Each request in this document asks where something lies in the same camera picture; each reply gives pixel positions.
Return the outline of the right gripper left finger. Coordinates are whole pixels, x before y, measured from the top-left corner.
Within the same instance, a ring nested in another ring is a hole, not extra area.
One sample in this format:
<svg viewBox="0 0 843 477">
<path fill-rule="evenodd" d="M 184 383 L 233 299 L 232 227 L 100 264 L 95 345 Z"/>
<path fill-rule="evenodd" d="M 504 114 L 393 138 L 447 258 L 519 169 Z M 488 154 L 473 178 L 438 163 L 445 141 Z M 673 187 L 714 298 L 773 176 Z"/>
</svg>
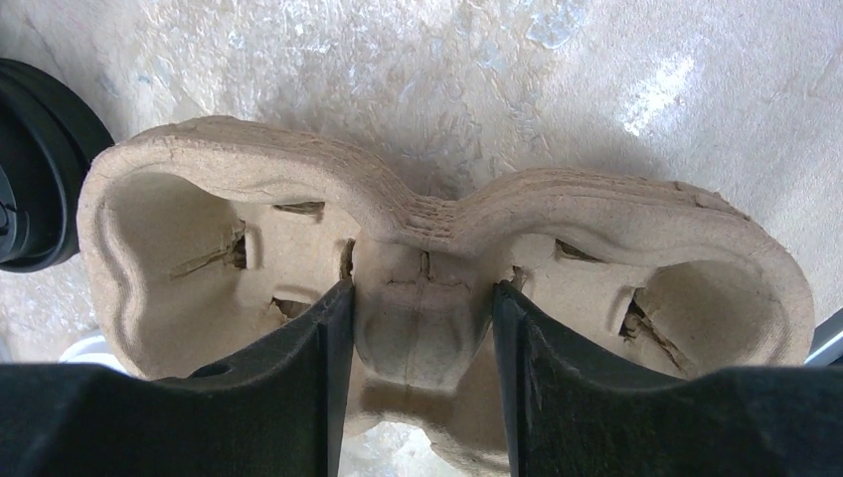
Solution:
<svg viewBox="0 0 843 477">
<path fill-rule="evenodd" d="M 92 364 L 1 369 L 5 476 L 334 476 L 354 288 L 186 378 Z"/>
</svg>

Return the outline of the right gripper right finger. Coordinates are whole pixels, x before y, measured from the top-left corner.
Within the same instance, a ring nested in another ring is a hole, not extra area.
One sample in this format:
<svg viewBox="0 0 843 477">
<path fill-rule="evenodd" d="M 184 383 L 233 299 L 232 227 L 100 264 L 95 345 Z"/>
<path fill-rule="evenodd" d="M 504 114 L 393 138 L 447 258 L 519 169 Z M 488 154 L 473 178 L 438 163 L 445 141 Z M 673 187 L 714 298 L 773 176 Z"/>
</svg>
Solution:
<svg viewBox="0 0 843 477">
<path fill-rule="evenodd" d="M 493 335 L 514 476 L 838 476 L 840 367 L 679 380 L 609 352 L 508 281 Z"/>
</svg>

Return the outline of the brown pulp cup carrier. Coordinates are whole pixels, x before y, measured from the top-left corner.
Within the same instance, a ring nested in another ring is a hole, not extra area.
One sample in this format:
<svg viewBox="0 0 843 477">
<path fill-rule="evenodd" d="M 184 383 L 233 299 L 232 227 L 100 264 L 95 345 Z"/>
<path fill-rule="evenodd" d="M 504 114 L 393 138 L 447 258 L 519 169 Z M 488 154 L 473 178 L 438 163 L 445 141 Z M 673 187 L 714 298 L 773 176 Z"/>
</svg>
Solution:
<svg viewBox="0 0 843 477">
<path fill-rule="evenodd" d="M 346 430 L 418 426 L 479 476 L 509 471 L 488 332 L 503 279 L 597 345 L 683 379 L 800 365 L 814 330 L 794 258 L 717 193 L 555 167 L 444 200 L 363 149 L 228 116 L 100 153 L 77 224 L 99 327 L 146 379 L 226 357 L 351 278 Z"/>
</svg>

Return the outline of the white cup lid near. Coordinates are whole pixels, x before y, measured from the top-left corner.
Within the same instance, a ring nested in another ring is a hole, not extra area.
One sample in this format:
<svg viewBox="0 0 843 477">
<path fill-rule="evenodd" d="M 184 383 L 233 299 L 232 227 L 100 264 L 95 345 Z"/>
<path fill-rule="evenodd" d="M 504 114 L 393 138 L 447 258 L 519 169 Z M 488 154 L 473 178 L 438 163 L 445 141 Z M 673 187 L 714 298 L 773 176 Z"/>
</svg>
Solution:
<svg viewBox="0 0 843 477">
<path fill-rule="evenodd" d="M 92 330 L 69 346 L 59 357 L 59 364 L 96 364 L 124 375 L 129 372 L 119 363 L 100 330 Z"/>
</svg>

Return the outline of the stack of black lids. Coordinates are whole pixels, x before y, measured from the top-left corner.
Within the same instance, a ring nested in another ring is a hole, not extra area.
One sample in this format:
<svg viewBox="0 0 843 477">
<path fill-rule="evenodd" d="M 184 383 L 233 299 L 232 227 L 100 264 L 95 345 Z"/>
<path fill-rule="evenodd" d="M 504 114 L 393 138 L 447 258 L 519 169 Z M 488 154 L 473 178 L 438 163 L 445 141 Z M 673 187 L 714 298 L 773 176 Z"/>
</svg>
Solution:
<svg viewBox="0 0 843 477">
<path fill-rule="evenodd" d="M 2 270 L 35 272 L 78 253 L 84 178 L 113 143 L 68 86 L 31 65 L 2 60 Z"/>
</svg>

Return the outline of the black aluminium base frame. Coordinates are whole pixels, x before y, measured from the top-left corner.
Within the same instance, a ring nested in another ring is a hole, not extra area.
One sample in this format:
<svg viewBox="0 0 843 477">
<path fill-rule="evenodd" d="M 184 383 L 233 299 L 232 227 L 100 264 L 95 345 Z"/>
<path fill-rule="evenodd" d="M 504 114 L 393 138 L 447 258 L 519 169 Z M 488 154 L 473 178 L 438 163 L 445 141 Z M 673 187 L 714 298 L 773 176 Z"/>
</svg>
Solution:
<svg viewBox="0 0 843 477">
<path fill-rule="evenodd" d="M 840 309 L 816 327 L 805 366 L 827 367 L 842 364 L 842 319 L 843 309 Z"/>
</svg>

